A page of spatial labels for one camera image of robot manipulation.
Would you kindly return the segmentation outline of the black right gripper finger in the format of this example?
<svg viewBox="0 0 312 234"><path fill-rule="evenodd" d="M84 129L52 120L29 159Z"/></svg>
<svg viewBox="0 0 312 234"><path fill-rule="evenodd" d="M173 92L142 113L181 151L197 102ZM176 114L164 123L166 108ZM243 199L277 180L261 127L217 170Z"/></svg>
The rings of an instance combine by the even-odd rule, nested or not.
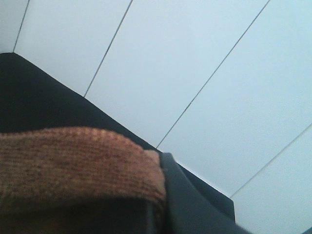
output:
<svg viewBox="0 0 312 234"><path fill-rule="evenodd" d="M165 234L246 234L235 222L234 202L190 171L170 153L160 154L165 176Z"/></svg>

